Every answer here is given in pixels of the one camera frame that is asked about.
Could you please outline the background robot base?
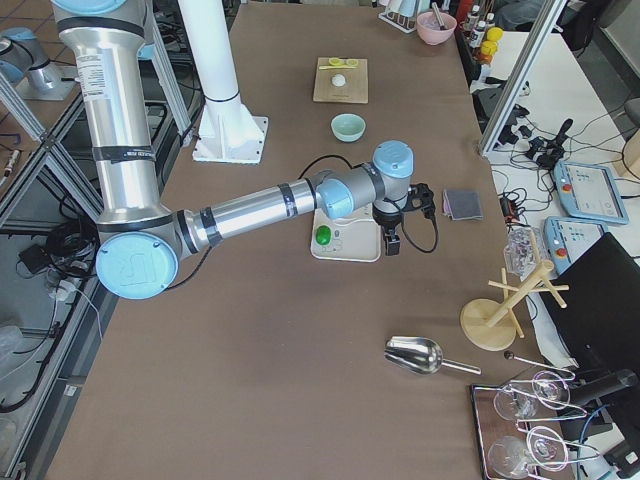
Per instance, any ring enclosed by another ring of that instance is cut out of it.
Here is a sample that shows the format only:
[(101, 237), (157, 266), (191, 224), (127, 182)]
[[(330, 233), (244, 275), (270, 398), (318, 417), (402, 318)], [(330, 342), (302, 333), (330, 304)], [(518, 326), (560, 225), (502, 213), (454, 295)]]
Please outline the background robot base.
[(54, 63), (33, 31), (13, 27), (1, 32), (1, 73), (25, 100), (64, 101), (77, 68)]

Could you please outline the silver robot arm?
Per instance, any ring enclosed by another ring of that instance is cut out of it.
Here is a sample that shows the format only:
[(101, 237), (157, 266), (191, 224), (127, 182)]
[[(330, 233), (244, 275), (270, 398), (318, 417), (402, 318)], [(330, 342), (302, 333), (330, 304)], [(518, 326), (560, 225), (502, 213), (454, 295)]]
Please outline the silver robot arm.
[(156, 296), (174, 281), (182, 259), (314, 210), (338, 219), (372, 205), (384, 219), (400, 216), (414, 154), (397, 140), (344, 173), (325, 171), (197, 212), (170, 210), (160, 199), (138, 63), (150, 40), (150, 3), (57, 1), (53, 11), (76, 59), (104, 204), (96, 272), (112, 293)]

